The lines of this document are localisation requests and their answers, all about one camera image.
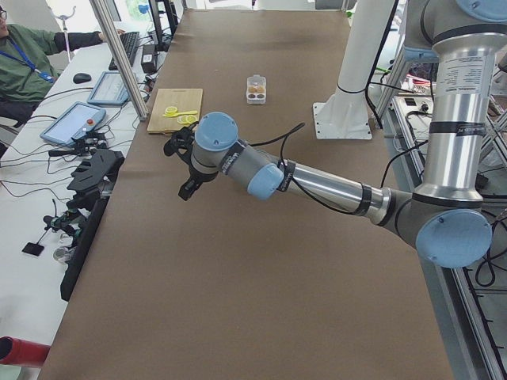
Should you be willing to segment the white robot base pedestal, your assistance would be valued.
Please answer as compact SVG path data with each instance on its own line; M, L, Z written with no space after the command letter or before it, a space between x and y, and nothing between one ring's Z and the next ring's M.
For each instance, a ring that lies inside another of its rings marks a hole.
M325 103L314 104L318 139L370 139L365 88L378 43L378 19L373 1L359 1L337 78L336 90Z

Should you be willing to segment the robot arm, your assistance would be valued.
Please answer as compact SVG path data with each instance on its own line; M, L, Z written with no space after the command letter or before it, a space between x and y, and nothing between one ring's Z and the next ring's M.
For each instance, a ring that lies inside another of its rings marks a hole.
M189 199L224 174L258 199L275 191L307 196L329 209L364 216L398 235L419 256L444 268L483 257L493 229L475 187L496 53L506 43L503 1L412 1L405 45L439 59L423 180L413 192L375 188L282 156L238 137L236 122L211 112L165 144L189 167L179 195Z

